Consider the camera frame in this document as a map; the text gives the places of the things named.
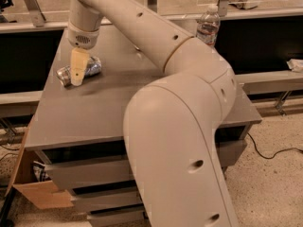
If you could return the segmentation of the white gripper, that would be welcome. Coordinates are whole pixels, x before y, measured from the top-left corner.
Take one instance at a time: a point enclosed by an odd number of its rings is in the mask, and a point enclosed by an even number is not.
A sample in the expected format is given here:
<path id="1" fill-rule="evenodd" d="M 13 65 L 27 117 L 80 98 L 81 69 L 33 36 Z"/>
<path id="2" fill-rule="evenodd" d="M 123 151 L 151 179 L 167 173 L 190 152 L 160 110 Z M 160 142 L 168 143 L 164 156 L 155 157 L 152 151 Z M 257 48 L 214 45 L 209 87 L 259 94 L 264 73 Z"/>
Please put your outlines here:
<path id="1" fill-rule="evenodd" d="M 70 75 L 71 83 L 80 86 L 84 79 L 87 62 L 90 55 L 86 49 L 93 48 L 99 35 L 100 24 L 96 23 L 68 23 L 68 41 L 75 46 L 71 52 Z"/>

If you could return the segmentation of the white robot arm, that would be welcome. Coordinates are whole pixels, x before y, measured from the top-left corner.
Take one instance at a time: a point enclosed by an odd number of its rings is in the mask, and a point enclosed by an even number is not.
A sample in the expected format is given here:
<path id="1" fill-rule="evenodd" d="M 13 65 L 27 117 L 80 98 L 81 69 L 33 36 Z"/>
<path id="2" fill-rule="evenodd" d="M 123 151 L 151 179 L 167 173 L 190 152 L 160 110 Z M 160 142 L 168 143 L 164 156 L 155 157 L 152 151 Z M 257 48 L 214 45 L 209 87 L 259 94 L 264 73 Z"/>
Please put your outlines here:
<path id="1" fill-rule="evenodd" d="M 109 19 L 165 75 L 133 96 L 123 122 L 151 227 L 239 227 L 215 147 L 215 131 L 236 99 L 229 63 L 134 0 L 78 1 Z"/>

